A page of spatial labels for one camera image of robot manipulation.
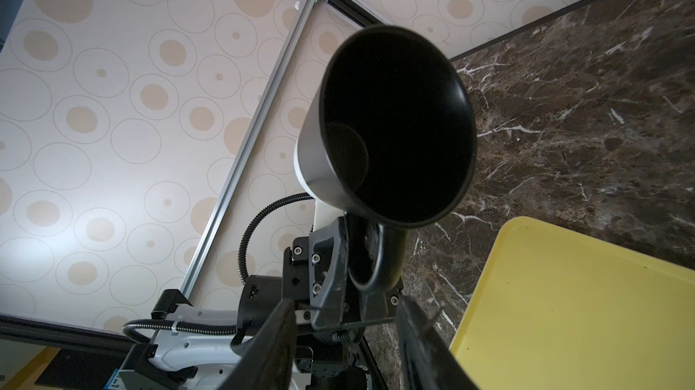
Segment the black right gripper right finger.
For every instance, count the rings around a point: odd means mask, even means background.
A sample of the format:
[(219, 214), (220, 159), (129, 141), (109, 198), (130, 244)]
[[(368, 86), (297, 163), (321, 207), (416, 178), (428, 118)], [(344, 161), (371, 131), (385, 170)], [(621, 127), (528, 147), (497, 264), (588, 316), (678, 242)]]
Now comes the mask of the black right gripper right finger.
[(396, 307), (396, 326), (406, 389), (477, 389), (436, 330), (439, 314), (428, 316), (403, 296)]

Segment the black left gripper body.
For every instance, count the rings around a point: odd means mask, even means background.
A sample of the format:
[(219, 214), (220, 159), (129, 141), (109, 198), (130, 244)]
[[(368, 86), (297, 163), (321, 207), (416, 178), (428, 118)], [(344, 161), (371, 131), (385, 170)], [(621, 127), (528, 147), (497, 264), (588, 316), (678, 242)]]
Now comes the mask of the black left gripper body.
[(310, 389), (384, 389), (387, 383), (365, 340), (366, 328), (392, 323), (400, 303), (405, 232), (353, 215), (338, 217), (284, 252), (282, 274), (249, 274), (239, 250), (244, 290), (237, 310), (235, 352), (242, 356), (282, 301), (295, 307), (295, 354), (281, 363), (311, 377)]

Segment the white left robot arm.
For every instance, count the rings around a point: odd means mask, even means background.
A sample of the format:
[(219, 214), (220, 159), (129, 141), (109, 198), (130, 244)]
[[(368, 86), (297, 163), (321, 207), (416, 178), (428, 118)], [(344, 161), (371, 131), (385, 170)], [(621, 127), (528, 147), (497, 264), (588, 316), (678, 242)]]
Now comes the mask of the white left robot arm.
[(316, 206), (318, 222), (284, 249), (278, 276), (254, 275), (248, 248), (277, 200), (249, 223), (238, 250), (236, 310), (204, 310), (164, 291), (149, 319), (127, 322), (133, 345), (111, 389), (382, 389), (365, 340), (391, 323), (403, 288), (407, 232)]

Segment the diagonal aluminium rail left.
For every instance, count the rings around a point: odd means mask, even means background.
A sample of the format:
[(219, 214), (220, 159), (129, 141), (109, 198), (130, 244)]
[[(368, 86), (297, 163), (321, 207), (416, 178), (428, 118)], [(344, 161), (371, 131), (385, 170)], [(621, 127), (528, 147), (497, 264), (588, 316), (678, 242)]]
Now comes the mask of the diagonal aluminium rail left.
[(271, 71), (269, 80), (264, 88), (264, 91), (262, 92), (259, 105), (251, 118), (249, 127), (244, 134), (240, 149), (235, 156), (235, 160), (233, 161), (233, 165), (229, 171), (226, 182), (224, 182), (224, 186), (221, 190), (219, 198), (211, 213), (209, 221), (206, 225), (206, 229), (204, 230), (204, 234), (201, 236), (192, 262), (186, 271), (186, 275), (181, 286), (181, 292), (188, 299), (195, 290), (195, 284), (197, 283), (203, 267), (205, 266), (206, 258), (208, 258), (208, 254), (214, 245), (215, 237), (224, 221), (226, 211), (242, 178), (245, 167), (252, 156), (258, 136), (264, 127), (264, 122), (281, 87), (282, 78), (286, 74), (289, 63), (291, 62), (291, 57), (294, 54), (298, 42), (300, 41), (300, 35), (304, 31), (307, 21), (309, 20), (317, 1), (318, 0), (300, 1), (300, 10), (298, 16), (295, 18), (291, 28), (289, 29), (287, 37), (284, 40), (280, 55), (278, 56), (278, 59), (273, 67), (273, 71)]

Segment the yellow plastic tray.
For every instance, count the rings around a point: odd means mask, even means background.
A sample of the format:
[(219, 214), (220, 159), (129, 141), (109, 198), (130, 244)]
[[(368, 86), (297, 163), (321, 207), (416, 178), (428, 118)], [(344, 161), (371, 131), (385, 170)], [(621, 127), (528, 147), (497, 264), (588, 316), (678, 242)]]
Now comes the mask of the yellow plastic tray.
[(451, 350), (481, 389), (691, 389), (694, 272), (516, 217)]

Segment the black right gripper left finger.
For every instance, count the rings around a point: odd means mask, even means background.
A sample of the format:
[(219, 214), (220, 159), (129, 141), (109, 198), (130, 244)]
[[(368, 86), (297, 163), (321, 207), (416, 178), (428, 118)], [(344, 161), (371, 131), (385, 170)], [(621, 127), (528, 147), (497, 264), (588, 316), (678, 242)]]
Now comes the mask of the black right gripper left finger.
[(294, 302), (282, 300), (219, 389), (289, 389), (297, 337)]

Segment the black-green mug white base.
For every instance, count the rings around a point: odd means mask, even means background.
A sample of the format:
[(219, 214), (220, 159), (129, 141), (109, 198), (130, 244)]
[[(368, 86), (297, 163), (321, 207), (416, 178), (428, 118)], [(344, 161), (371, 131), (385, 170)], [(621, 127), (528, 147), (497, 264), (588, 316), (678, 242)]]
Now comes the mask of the black-green mug white base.
[(456, 209), (476, 151), (472, 103), (429, 40), (377, 25), (338, 48), (302, 125), (296, 171), (316, 200), (376, 227), (375, 248), (350, 245), (358, 290), (396, 286), (407, 233)]

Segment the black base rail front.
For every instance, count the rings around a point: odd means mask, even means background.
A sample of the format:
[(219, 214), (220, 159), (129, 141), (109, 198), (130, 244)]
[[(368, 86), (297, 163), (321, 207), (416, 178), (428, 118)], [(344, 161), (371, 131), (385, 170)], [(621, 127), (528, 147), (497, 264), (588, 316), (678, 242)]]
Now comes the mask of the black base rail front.
[(104, 389), (132, 346), (105, 331), (3, 314), (1, 388)]

